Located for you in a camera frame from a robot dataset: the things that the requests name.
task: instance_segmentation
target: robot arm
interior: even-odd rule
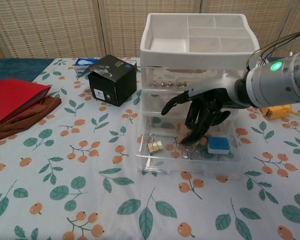
[[[230,73],[205,78],[187,87],[162,109],[166,115],[177,104],[192,101],[185,125],[192,132],[181,144],[197,142],[210,126],[222,123],[230,115],[222,108],[265,108],[300,103],[300,53],[255,67],[243,78]]]

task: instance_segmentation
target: black box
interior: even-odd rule
[[[107,55],[95,63],[88,75],[95,99],[121,106],[136,90],[136,66]]]

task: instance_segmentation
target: white plastic container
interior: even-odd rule
[[[140,44],[142,67],[244,70],[259,44],[243,14],[150,13]],[[258,56],[251,59],[254,66]]]
[[[205,81],[206,77],[221,75],[224,70],[171,69],[141,67],[142,88],[154,92],[182,93],[191,84]]]
[[[142,92],[142,114],[144,116],[153,116],[159,118],[177,118],[186,119],[189,111],[191,101],[177,104],[165,115],[161,115],[161,111],[166,105],[166,103],[177,96],[179,93],[169,93],[169,92],[153,92],[149,90],[144,90]],[[237,119],[237,109],[224,108],[222,111],[228,110],[231,112],[227,121],[234,121]]]
[[[198,145],[196,150],[200,153],[199,158],[187,159],[182,157],[184,147],[178,143],[177,124],[182,122],[182,119],[144,116],[143,120],[142,141],[136,154],[140,161],[138,168],[140,171],[156,173],[189,171],[207,177],[227,176],[228,179],[238,179],[242,175],[242,155],[232,121],[224,121],[209,130],[213,136],[228,138],[229,154],[210,154],[206,146]],[[151,142],[149,135],[155,141],[162,142],[163,150],[149,153],[148,143]]]

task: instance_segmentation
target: teal cloth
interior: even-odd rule
[[[31,82],[52,61],[51,58],[2,58],[0,59],[0,81],[15,78]]]

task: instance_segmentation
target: blue eraser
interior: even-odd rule
[[[230,145],[226,137],[211,136],[208,138],[208,152],[210,154],[228,154]]]

